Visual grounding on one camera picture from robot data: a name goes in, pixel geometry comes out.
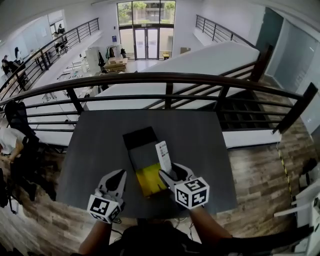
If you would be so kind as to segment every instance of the white label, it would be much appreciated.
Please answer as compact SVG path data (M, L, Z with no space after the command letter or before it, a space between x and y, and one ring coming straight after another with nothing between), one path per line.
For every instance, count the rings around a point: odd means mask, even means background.
M161 169L166 173L169 173L172 169L172 166L166 142L161 141L155 145L155 148L158 154Z

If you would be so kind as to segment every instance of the glass door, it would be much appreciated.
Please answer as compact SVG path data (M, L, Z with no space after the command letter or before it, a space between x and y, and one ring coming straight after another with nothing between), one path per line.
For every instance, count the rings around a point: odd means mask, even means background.
M139 29L135 29L134 33L135 33L134 46L135 46L136 59L145 60L147 58L146 30L144 28L142 29L139 28Z
M159 45L158 45L158 28L147 28L147 59L157 60Z

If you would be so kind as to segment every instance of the railing post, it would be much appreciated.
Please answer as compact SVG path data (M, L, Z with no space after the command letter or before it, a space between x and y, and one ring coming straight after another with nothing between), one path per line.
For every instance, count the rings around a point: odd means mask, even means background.
M269 60L272 56L274 47L272 45L268 45L265 50L260 54L256 64L253 67L250 80L253 82L259 82L261 76L265 72Z
M165 94L171 95L174 91L174 84L172 82L167 82L165 87ZM171 108L171 98L166 98L164 102L164 109L170 109Z
M66 44L65 44L65 39L64 39L64 36L61 36L61 39L62 39L62 43L63 43L63 49L64 49L64 52L67 53L67 48L66 48Z
M85 111L85 110L81 106L81 103L78 101L78 97L75 93L75 90L74 89L67 89L66 92L69 94L70 100L72 100L72 103L75 106L75 109L78 111L78 114L80 115L82 113L82 111Z
M276 126L272 133L274 134L278 130L279 133L283 134L286 130L288 130L288 128L292 126L294 122L300 117L300 115L305 111L317 92L318 88L313 83L310 83L302 98L297 100L291 110L285 115L285 117Z
M204 19L204 21L203 21L202 33L205 31L205 24L206 24L206 19Z
M17 80L20 88L21 88L22 90L26 91L25 86L22 84L22 81L21 81L20 77L18 76L18 73L16 73L15 76L16 76L16 80Z
M229 86L224 86L222 90L220 90L219 96L218 96L219 98L214 105L213 111L217 112L221 109L221 106L224 103L224 99L226 98L229 89L230 89Z
M45 56L44 56L44 52L41 50L40 53L41 53L41 60L42 60L42 62L43 62L43 65L44 65L44 67L45 67L45 70L49 70L48 64L47 64L47 62L46 62L46 58L45 58Z
M212 41L215 40L216 27L217 27L217 24L214 25L214 31L213 31Z
M77 35L78 35L79 43L81 43L78 28L76 28L76 33L77 33Z

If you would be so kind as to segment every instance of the window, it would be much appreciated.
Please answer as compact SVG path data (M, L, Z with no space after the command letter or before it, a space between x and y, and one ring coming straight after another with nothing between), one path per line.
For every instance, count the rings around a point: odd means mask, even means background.
M132 24L132 2L120 2L118 7L119 26Z
M174 24L175 12L176 12L176 1L161 1L160 12L161 12L160 23Z
M159 23L160 1L133 1L133 24Z
M120 30L120 39L122 48L125 50L126 57L128 59L134 59L134 33L132 28Z
M163 59L163 54L168 53L172 57L172 46L174 42L173 28L160 28L160 44L159 44L159 58Z

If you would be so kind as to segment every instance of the tree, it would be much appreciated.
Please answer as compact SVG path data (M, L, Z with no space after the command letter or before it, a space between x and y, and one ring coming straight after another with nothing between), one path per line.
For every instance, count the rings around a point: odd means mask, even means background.
M164 8L166 10L174 10L176 8L176 2L175 1L165 1Z
M165 1L164 3L164 9L166 12L169 13L169 23L173 24L175 20L175 9L176 9L176 2L175 1Z
M120 23L127 23L129 21L128 11L131 10L131 2L118 4L118 15Z
M142 2L142 1L135 1L133 2L133 8L134 9L145 9L147 6L146 3Z
M143 1L135 1L133 2L133 9L135 9L135 18L134 20L138 20L138 10L145 9L147 6Z

